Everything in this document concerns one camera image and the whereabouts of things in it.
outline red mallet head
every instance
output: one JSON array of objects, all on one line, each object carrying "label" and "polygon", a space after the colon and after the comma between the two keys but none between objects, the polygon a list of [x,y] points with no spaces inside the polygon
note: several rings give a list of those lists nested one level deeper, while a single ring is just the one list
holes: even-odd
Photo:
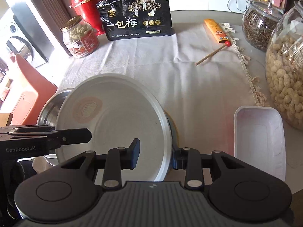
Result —
[{"label": "red mallet head", "polygon": [[231,42],[230,42],[230,41],[225,41],[224,44],[225,44],[227,47],[230,47],[230,46],[231,46]]}]

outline orange plastic chair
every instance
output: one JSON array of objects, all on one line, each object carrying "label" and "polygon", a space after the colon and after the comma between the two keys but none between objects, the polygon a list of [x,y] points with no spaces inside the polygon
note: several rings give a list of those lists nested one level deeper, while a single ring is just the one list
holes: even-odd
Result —
[{"label": "orange plastic chair", "polygon": [[35,125],[45,103],[56,93],[57,86],[43,77],[20,54],[11,57],[18,65],[18,82],[22,94],[13,109],[11,125]]}]

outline black snack bag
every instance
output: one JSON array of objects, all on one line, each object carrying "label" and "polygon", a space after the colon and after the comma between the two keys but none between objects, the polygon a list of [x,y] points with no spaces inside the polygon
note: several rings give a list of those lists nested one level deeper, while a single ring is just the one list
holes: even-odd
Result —
[{"label": "black snack bag", "polygon": [[106,0],[97,9],[110,41],[174,34],[169,0]]}]

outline jar of sunflower seeds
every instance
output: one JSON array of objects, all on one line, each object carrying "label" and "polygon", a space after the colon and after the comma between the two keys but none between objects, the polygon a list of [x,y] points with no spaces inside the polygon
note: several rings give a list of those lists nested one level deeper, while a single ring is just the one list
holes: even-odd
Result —
[{"label": "jar of sunflower seeds", "polygon": [[274,107],[303,130],[303,1],[277,24],[266,52],[265,74]]},{"label": "jar of sunflower seeds", "polygon": [[242,19],[245,39],[264,52],[277,22],[282,18],[282,14],[272,7],[272,3],[274,0],[268,0],[268,3],[251,1]]},{"label": "jar of sunflower seeds", "polygon": [[65,23],[61,31],[64,44],[76,58],[89,55],[99,45],[93,28],[80,15]]}]

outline ribbed gray surface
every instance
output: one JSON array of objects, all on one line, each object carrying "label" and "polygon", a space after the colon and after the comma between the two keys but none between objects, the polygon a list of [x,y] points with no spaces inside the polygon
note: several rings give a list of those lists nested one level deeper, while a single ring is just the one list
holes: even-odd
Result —
[{"label": "ribbed gray surface", "polygon": [[[43,226],[43,224],[25,220],[19,226],[38,227]],[[286,227],[288,225],[282,220],[255,225],[232,221],[214,211],[201,193],[185,190],[177,182],[128,182],[124,189],[104,194],[96,207],[87,215],[56,226]]]}]

